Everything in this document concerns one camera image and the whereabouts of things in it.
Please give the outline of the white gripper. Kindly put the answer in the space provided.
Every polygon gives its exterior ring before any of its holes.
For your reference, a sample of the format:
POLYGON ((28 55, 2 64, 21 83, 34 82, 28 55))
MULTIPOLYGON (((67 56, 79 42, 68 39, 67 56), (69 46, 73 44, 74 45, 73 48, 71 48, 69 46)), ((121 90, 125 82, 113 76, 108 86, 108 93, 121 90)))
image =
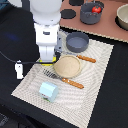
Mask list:
POLYGON ((53 61, 55 50, 62 46, 59 25, 39 25, 34 24, 36 32, 36 44, 39 47, 40 58, 42 61, 53 61))

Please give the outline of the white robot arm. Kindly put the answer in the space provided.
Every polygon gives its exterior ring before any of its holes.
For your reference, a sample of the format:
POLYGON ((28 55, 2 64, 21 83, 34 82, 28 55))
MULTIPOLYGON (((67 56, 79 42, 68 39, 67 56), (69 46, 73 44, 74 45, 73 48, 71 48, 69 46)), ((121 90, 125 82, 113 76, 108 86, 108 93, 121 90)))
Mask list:
POLYGON ((13 6, 29 10, 33 15, 36 44, 43 62, 51 62, 57 45, 62 0, 8 0, 13 6))

